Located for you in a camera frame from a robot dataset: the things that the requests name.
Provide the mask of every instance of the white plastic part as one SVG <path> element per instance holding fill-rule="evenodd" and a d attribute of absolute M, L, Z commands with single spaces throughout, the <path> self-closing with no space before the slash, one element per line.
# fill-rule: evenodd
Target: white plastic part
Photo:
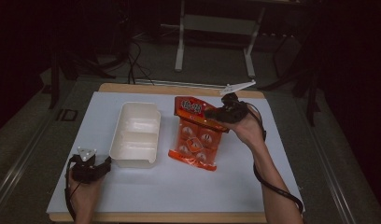
<path fill-rule="evenodd" d="M 78 153 L 82 161 L 88 161 L 92 156 L 95 155 L 97 152 L 97 149 L 89 149 L 89 148 L 83 148 L 78 147 Z"/>
<path fill-rule="evenodd" d="M 255 84 L 255 80 L 254 79 L 252 79 L 250 82 L 246 82 L 246 83 L 240 83 L 240 84 L 235 84 L 235 85 L 228 84 L 225 87 L 225 89 L 219 91 L 219 94 L 220 95 L 225 95 L 225 94 L 228 94 L 228 93 L 240 91 L 240 90 L 245 89 L 247 87 L 250 87 L 250 86 L 252 86 L 254 84 Z"/>
<path fill-rule="evenodd" d="M 109 156 L 119 167 L 152 167 L 156 161 L 160 123 L 161 113 L 155 104 L 124 104 Z"/>

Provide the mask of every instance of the wrapped snack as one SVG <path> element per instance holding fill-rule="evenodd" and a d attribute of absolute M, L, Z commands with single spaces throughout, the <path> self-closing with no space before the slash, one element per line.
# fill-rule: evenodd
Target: wrapped snack
<path fill-rule="evenodd" d="M 229 130 L 205 118 L 205 110 L 211 108 L 215 107 L 194 97 L 176 97 L 174 114 L 180 120 L 176 144 L 169 150 L 169 157 L 209 171 L 217 169 L 215 157 L 220 138 Z"/>

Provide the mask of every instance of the gray floor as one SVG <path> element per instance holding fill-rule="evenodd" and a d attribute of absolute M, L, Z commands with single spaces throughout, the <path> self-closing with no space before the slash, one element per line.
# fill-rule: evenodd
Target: gray floor
<path fill-rule="evenodd" d="M 225 86 L 250 81 L 241 49 L 187 46 L 183 71 L 177 73 L 176 45 L 138 43 L 142 49 L 138 62 L 150 70 L 149 78 L 156 85 L 178 82 Z M 272 61 L 274 46 L 275 40 L 268 36 L 257 40 L 252 57 L 258 86 L 277 80 Z M 281 67 L 288 64 L 292 52 L 293 49 L 282 52 L 280 56 L 287 60 Z M 104 82 L 127 82 L 128 71 L 129 65 L 125 64 L 110 72 L 118 76 L 115 80 L 87 74 L 78 81 L 62 80 L 62 101 L 54 109 L 48 110 L 49 95 L 39 93 L 0 131 L 0 187 L 4 186 L 0 189 L 0 223 L 51 223 L 46 208 L 92 93 Z M 134 69 L 134 74 L 144 76 L 139 68 Z M 49 83 L 49 71 L 41 76 Z M 136 83 L 150 81 L 143 77 Z M 320 112 L 315 113 L 316 127 L 310 127 L 304 114 L 306 98 L 292 97 L 291 86 L 267 91 L 265 96 L 301 189 L 307 223 L 381 223 L 381 209 L 323 92 L 317 93 Z M 56 120 L 60 109 L 77 110 L 77 119 Z M 6 177 L 13 179 L 14 184 L 5 182 Z"/>

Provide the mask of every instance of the person's left hand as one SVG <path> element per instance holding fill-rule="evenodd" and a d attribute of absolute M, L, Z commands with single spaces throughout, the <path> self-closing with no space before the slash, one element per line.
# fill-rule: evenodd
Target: person's left hand
<path fill-rule="evenodd" d="M 77 215 L 76 223 L 90 223 L 95 206 L 100 198 L 101 186 L 105 176 L 90 184 L 79 184 L 69 172 L 69 186 L 71 189 L 71 203 Z"/>

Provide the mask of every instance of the dark background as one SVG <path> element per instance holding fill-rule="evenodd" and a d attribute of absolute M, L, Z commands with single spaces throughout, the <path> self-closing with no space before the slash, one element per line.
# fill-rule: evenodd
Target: dark background
<path fill-rule="evenodd" d="M 112 10 L 112 2 L 93 1 L 95 14 L 89 14 L 91 19 L 87 20 L 79 14 L 79 2 L 52 2 L 0 0 L 0 128 L 43 88 L 39 74 L 50 67 L 53 26 L 63 31 L 61 38 L 84 57 L 93 57 L 92 42 L 105 43 L 95 48 L 109 49 L 106 42 L 111 34 L 102 34 L 114 30 L 112 24 L 119 19 L 102 17 L 99 12 Z M 202 14 L 254 16 L 252 10 L 237 12 L 228 7 L 216 11 L 198 6 L 190 7 Z M 179 1 L 175 0 L 135 1 L 131 18 L 142 29 L 158 35 L 160 23 L 178 24 L 178 9 Z M 284 16 L 289 15 L 287 9 L 270 9 L 261 31 L 290 33 Z M 322 12 L 303 45 L 295 71 L 315 64 L 322 68 L 318 85 L 381 203 L 381 1 L 328 1 Z M 92 19 L 99 15 L 100 20 Z M 86 29 L 91 24 L 98 28 Z M 99 35 L 101 41 L 91 41 L 91 34 Z"/>

